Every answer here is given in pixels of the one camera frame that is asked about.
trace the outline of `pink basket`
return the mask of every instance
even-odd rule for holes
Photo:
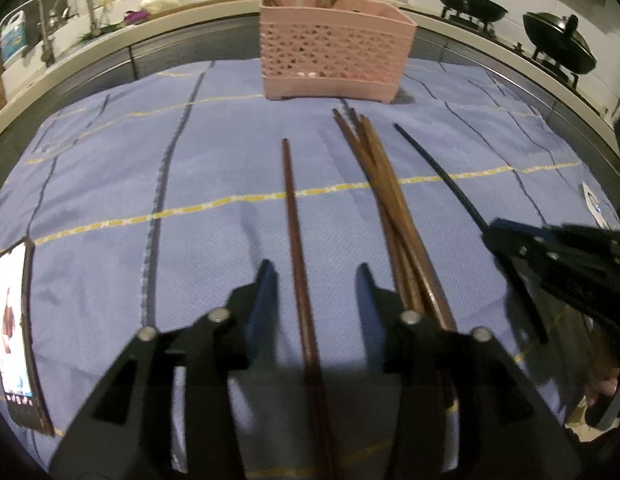
[[[416,23],[380,0],[261,4],[261,73],[268,99],[347,97],[389,103]]]

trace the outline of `countertop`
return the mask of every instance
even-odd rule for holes
[[[402,7],[420,12],[419,9],[405,4],[402,4]],[[109,54],[178,28],[252,12],[259,12],[259,0],[219,2],[208,6],[182,10],[181,12],[158,18],[141,25],[129,26],[110,33],[103,38],[94,40],[85,47],[56,62],[43,73],[34,76],[27,86],[12,97],[8,104],[0,111],[0,134],[18,117],[18,115],[42,97],[47,91],[54,88],[66,78],[74,75],[85,66],[97,62]],[[484,52],[522,73],[530,80],[538,83],[546,91],[563,102],[568,108],[571,108],[618,154],[616,137],[609,124],[599,117],[594,110],[579,97],[546,72],[534,66],[528,60],[518,56],[513,51],[482,38],[477,34],[463,30],[450,23],[424,16],[423,14],[419,14],[418,16],[412,14],[411,16],[417,22],[418,27],[442,34],[452,40],[464,43]]]

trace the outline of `smartphone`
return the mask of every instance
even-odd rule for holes
[[[24,238],[0,253],[0,371],[12,420],[54,434],[32,354],[30,276],[34,243]]]

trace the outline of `faucet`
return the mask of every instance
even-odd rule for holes
[[[52,5],[52,9],[50,10],[51,16],[56,17],[56,6],[58,6],[60,0],[56,0],[56,2],[54,3],[54,5]],[[94,17],[94,0],[86,0],[87,5],[88,5],[88,14],[90,15],[90,33],[92,34],[93,38],[96,38],[98,35],[100,35],[101,31],[99,26],[97,25],[97,20]]]
[[[43,37],[43,46],[41,47],[41,50],[42,50],[41,60],[46,64],[46,66],[50,66],[55,62],[55,53],[52,50],[52,44],[50,43],[50,38],[48,37],[48,32],[46,30],[46,15],[43,11],[43,3],[41,0],[28,0],[24,4],[21,4],[19,7],[11,10],[10,12],[8,12],[8,14],[2,17],[2,20],[0,21],[0,37],[1,37],[1,29],[4,26],[4,23],[7,20],[9,20],[13,15],[15,15],[17,12],[19,12],[21,9],[23,9],[23,7],[33,2],[36,2],[37,6],[39,7],[39,20],[40,20],[39,23],[40,23],[41,35]]]

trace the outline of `frying pan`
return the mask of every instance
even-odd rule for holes
[[[577,32],[579,19],[559,18],[549,12],[526,12],[523,27],[538,52],[543,52],[575,74],[587,74],[597,65],[590,48]]]
[[[490,0],[439,0],[444,6],[468,14],[481,22],[494,23],[498,22],[507,13],[507,9],[504,9],[500,5],[491,2]]]

